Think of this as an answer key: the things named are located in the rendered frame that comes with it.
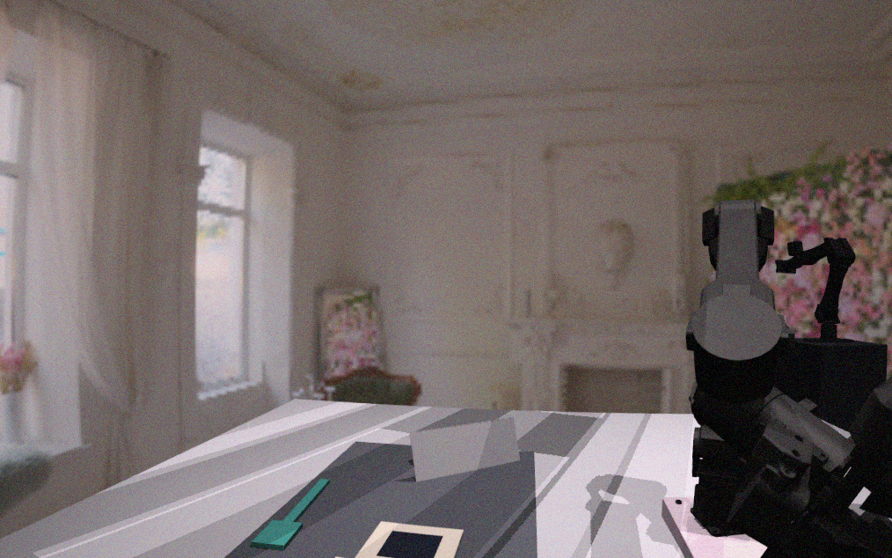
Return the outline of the teal small trowel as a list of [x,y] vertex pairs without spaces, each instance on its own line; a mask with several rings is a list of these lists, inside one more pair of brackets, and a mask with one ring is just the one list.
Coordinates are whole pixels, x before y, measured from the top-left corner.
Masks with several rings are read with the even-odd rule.
[[272,520],[272,522],[268,522],[267,527],[252,540],[252,546],[284,551],[291,543],[292,538],[295,538],[299,530],[303,529],[303,522],[297,522],[300,516],[308,510],[308,506],[315,502],[316,498],[320,496],[328,484],[330,484],[330,480],[320,479],[318,484],[308,492],[303,500],[300,500],[300,503],[295,506],[287,517],[282,521]]

